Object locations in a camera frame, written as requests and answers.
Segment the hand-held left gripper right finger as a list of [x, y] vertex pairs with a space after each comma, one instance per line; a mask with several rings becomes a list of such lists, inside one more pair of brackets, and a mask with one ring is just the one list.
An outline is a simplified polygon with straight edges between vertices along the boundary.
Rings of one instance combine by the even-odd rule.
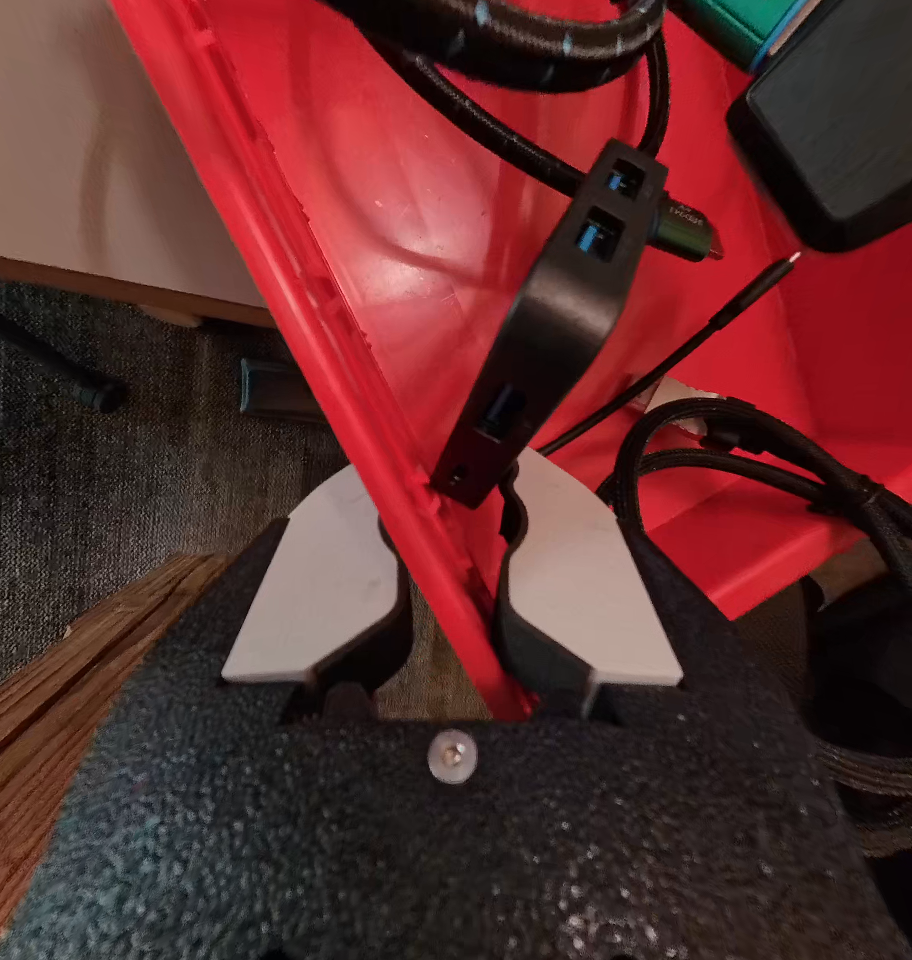
[[493, 646], [510, 677], [570, 716], [612, 714], [617, 688], [676, 689], [682, 666], [613, 512], [530, 448], [500, 492]]

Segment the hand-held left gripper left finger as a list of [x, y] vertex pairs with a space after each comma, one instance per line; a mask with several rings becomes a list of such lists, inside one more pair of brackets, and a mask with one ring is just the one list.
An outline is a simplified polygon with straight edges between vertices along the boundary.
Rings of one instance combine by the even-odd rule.
[[351, 465], [288, 516], [222, 666], [230, 685], [286, 684], [317, 714], [374, 695], [413, 650], [410, 575]]

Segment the black USB hub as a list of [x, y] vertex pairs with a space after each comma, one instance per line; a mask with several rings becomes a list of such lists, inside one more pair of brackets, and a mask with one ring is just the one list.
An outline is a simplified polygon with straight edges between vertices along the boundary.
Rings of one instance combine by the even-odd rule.
[[668, 168], [611, 140], [521, 284], [431, 477], [480, 507], [615, 329], [653, 228]]

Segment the red plastic bin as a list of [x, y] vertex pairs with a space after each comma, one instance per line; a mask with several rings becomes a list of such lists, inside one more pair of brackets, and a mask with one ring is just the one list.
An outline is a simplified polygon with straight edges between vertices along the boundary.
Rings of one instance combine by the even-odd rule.
[[[528, 706], [488, 641], [502, 498], [467, 510], [429, 478], [516, 291], [567, 200], [501, 162], [410, 90], [320, 2], [110, 2], [342, 449], [468, 680], [500, 718]], [[648, 249], [616, 330], [534, 445], [593, 412], [695, 332], [798, 238], [728, 136], [750, 78], [674, 16], [659, 160], [725, 257]], [[641, 133], [645, 68], [548, 95], [459, 83], [586, 170]], [[677, 367], [753, 403], [912, 501], [912, 223], [793, 273]], [[858, 536], [758, 484], [708, 471], [643, 480], [647, 529], [729, 618]]]

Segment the black HDMI switch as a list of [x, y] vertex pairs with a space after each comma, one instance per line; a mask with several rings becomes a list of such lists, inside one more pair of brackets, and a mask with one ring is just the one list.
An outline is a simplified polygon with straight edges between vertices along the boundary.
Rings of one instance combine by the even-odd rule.
[[821, 2], [732, 104], [729, 131], [805, 246], [912, 223], [912, 1]]

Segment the black chair base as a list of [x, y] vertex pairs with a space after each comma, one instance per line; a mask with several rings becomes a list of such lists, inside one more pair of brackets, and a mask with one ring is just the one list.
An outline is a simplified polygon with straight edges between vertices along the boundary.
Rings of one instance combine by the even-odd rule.
[[0, 342], [66, 381], [76, 400], [88, 409], [109, 415], [127, 400], [128, 388], [122, 380], [78, 363], [1, 313]]

